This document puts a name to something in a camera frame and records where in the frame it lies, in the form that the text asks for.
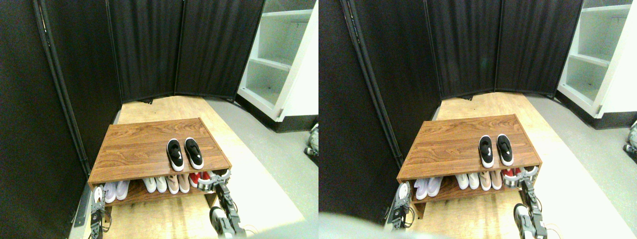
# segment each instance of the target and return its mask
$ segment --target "white shelving unit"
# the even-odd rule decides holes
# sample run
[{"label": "white shelving unit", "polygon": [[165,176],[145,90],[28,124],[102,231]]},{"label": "white shelving unit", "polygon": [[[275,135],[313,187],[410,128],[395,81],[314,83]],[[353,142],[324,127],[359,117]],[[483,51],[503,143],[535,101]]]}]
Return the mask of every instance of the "white shelving unit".
[{"label": "white shelving unit", "polygon": [[[301,95],[316,97],[314,114],[318,115],[318,70],[315,73],[313,68],[318,69],[319,20],[318,3],[313,3],[313,9],[275,11],[261,15],[238,94],[275,122],[283,121],[286,115],[294,115],[290,110],[283,110],[296,108],[289,102],[294,91],[317,91]],[[307,55],[314,55],[313,51],[316,51],[317,59],[307,59]],[[315,66],[308,67],[313,61]],[[298,87],[307,85],[307,82],[302,81],[314,81],[314,78],[315,89]],[[313,99],[296,101],[314,102]]]},{"label": "white shelving unit", "polygon": [[622,57],[627,44],[637,40],[628,32],[637,29],[635,17],[630,16],[634,15],[630,13],[630,4],[599,6],[605,2],[591,3],[595,7],[582,9],[557,90],[592,117],[600,119],[608,112],[603,103],[610,95],[611,83],[624,81],[616,80],[615,73],[622,58],[627,58]]}]

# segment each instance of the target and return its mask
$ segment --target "black sneaker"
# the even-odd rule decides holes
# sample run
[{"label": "black sneaker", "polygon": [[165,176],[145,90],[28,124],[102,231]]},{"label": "black sneaker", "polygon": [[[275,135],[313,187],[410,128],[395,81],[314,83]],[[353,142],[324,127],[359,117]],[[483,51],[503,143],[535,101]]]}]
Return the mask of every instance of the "black sneaker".
[{"label": "black sneaker", "polygon": [[170,165],[172,165],[173,169],[177,172],[182,171],[182,148],[179,147],[179,141],[177,141],[177,139],[173,138],[168,141],[168,144],[166,145],[166,154],[168,155],[168,159],[170,159]]},{"label": "black sneaker", "polygon": [[504,134],[497,136],[497,151],[500,154],[500,160],[505,166],[513,164],[513,151],[511,150],[511,142]]},{"label": "black sneaker", "polygon": [[200,170],[203,168],[203,158],[201,157],[201,151],[199,150],[199,145],[195,139],[188,137],[186,139],[186,154],[188,154],[188,158],[190,159],[190,165],[196,170]]},{"label": "black sneaker", "polygon": [[493,167],[493,150],[491,149],[491,138],[489,137],[489,135],[485,135],[480,138],[478,151],[480,151],[482,166],[484,166],[485,168]]}]

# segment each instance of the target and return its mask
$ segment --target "shoe rack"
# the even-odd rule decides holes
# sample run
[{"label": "shoe rack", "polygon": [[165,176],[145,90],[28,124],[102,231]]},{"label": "shoe rack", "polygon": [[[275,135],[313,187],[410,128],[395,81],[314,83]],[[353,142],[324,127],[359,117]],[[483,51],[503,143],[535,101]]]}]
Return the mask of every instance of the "shoe rack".
[{"label": "shoe rack", "polygon": [[[195,170],[188,160],[184,141],[192,137],[197,141],[204,166]],[[179,140],[183,155],[183,170],[175,171],[166,154],[166,144],[172,138]],[[138,203],[158,199],[206,194],[190,186],[188,193],[171,194],[155,191],[148,193],[142,178],[229,169],[232,165],[200,118],[111,125],[99,149],[89,177],[94,188],[107,182],[130,180],[124,200],[115,200],[106,206]]]},{"label": "shoe rack", "polygon": [[[506,134],[511,141],[511,166],[503,165],[500,160],[495,146],[499,134]],[[493,142],[494,164],[491,168],[482,166],[478,152],[478,142],[483,135],[489,135]],[[500,190],[491,188],[484,191],[481,187],[467,187],[462,190],[454,175],[526,166],[537,166],[540,170],[541,165],[542,160],[515,115],[425,121],[396,179],[400,183],[409,181],[412,187],[412,203],[421,219],[425,205],[430,201],[519,191],[508,188],[504,182]],[[413,187],[416,179],[431,177],[443,177],[438,195],[417,200],[416,189]]]}]

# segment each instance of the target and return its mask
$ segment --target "black room divider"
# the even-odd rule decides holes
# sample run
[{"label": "black room divider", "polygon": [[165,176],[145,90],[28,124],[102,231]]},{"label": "black room divider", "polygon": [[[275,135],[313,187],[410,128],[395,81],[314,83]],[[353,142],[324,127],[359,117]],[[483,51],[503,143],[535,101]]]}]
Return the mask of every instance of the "black room divider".
[{"label": "black room divider", "polygon": [[504,1],[497,91],[555,95],[582,3]]},{"label": "black room divider", "polygon": [[85,184],[36,9],[0,1],[3,238],[68,237]]},{"label": "black room divider", "polygon": [[501,1],[427,1],[442,99],[493,91]]},{"label": "black room divider", "polygon": [[123,103],[170,96],[183,1],[112,1],[110,16]]},{"label": "black room divider", "polygon": [[263,2],[185,2],[175,94],[234,99]]},{"label": "black room divider", "polygon": [[329,37],[319,41],[319,107],[329,150],[318,165],[318,209],[380,222],[398,187],[392,148],[402,159],[440,105],[425,6],[343,0],[320,7],[319,34]]}]

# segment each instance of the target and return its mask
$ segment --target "red shoe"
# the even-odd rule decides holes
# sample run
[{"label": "red shoe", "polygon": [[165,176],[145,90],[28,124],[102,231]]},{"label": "red shoe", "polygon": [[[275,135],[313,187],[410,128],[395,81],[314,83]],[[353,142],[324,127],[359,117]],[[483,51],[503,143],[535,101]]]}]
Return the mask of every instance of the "red shoe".
[{"label": "red shoe", "polygon": [[192,187],[197,187],[197,184],[199,183],[199,173],[191,173],[188,175],[188,181],[190,181],[190,185]]}]

